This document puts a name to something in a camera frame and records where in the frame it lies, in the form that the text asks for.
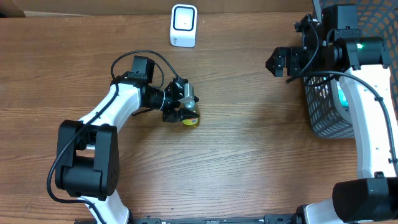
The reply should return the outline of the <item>yellow liquid bottle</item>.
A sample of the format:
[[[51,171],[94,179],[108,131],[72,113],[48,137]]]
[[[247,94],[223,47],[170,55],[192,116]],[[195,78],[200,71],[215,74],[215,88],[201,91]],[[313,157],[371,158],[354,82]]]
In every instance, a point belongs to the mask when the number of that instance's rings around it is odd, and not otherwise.
[[[185,103],[183,108],[189,110],[192,113],[195,113],[195,117],[192,114],[188,115],[188,118],[184,118],[182,123],[190,128],[195,128],[200,124],[200,109],[195,101],[191,101],[189,103]]]

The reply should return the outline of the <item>teal tissue pack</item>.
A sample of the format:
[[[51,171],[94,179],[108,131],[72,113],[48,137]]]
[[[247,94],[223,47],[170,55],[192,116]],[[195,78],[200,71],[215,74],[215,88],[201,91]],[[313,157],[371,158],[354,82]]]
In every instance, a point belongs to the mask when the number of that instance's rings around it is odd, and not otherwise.
[[[348,111],[349,110],[348,101],[346,99],[346,96],[345,96],[343,90],[341,90],[341,89],[338,89],[338,98],[339,98],[339,101],[340,101],[342,107],[346,111]]]

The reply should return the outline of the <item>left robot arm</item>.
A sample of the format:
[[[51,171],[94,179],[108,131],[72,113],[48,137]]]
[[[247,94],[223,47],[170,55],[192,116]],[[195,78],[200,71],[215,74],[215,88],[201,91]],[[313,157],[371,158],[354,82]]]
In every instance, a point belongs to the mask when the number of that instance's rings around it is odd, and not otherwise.
[[[132,67],[113,76],[99,105],[78,121],[58,129],[57,156],[47,176],[47,192],[59,203],[86,205],[93,223],[133,223],[116,190],[119,176],[118,133],[131,117],[152,110],[167,123],[194,125],[199,101],[187,79],[176,75],[167,85],[152,86],[158,64],[134,52]]]

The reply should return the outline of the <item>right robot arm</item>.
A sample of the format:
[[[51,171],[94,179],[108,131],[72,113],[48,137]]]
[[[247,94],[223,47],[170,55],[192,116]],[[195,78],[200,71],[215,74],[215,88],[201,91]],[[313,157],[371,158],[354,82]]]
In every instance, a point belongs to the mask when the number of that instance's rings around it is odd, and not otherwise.
[[[266,61],[275,77],[301,80],[313,132],[354,138],[357,179],[335,184],[331,198],[301,205],[266,223],[368,223],[397,218],[397,120],[389,49],[362,30],[366,16],[391,18],[386,1],[314,1],[295,23],[301,46],[278,47]]]

